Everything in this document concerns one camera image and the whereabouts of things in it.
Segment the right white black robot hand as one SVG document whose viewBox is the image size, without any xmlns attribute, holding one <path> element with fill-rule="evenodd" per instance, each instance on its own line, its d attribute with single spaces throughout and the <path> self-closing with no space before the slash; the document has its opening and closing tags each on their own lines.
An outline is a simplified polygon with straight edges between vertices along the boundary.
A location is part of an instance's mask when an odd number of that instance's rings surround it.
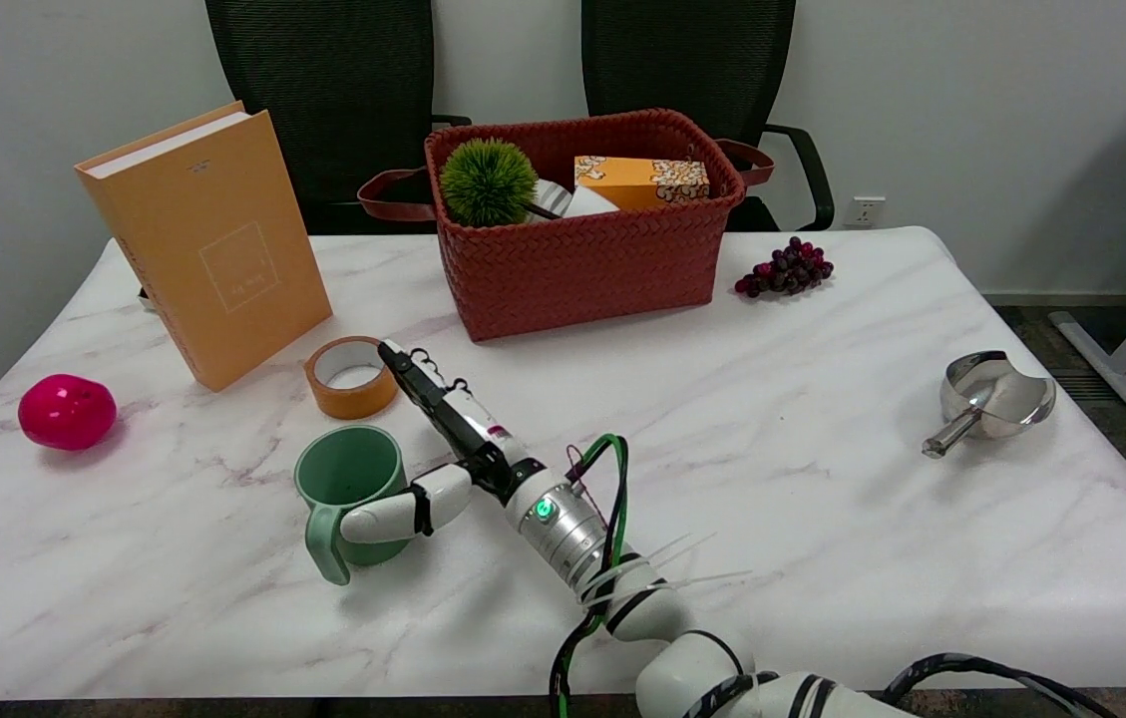
<svg viewBox="0 0 1126 718">
<path fill-rule="evenodd" d="M 466 382 L 445 382 L 423 349 L 403 349 L 385 340 L 377 354 L 435 431 L 447 441 L 455 460 L 413 479 L 397 495 L 372 500 L 340 519 L 340 536 L 349 542 L 391 542 L 429 537 L 452 523 L 480 488 L 503 505 L 526 481 L 544 472 L 499 420 L 472 395 Z"/>
</svg>

